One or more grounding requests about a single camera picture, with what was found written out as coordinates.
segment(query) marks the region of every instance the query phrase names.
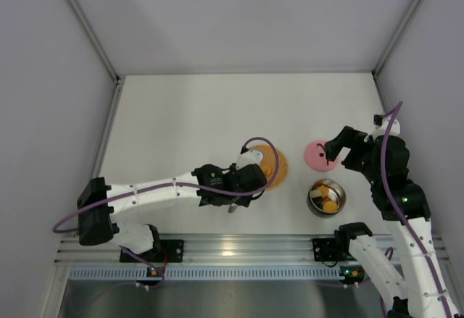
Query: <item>round pink object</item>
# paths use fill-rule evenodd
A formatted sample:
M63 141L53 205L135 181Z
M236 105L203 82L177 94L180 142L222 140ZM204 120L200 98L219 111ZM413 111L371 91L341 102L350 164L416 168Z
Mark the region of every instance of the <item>round pink object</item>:
M314 141L307 145L304 150L304 160L306 161L306 164L318 172L328 172L333 170L339 163L339 158L337 157L334 162L329 161L327 164L324 150L318 144L324 146L325 141Z

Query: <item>wall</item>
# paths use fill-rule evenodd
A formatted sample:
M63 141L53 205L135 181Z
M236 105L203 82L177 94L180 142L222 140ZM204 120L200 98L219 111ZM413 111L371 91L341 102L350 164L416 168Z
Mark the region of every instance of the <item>wall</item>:
M0 317L35 317L112 82L63 0L0 0Z
M119 73L371 71L411 0L79 0Z
M411 150L411 173L425 188L434 229L464 281L464 0L425 0L381 73L389 106Z

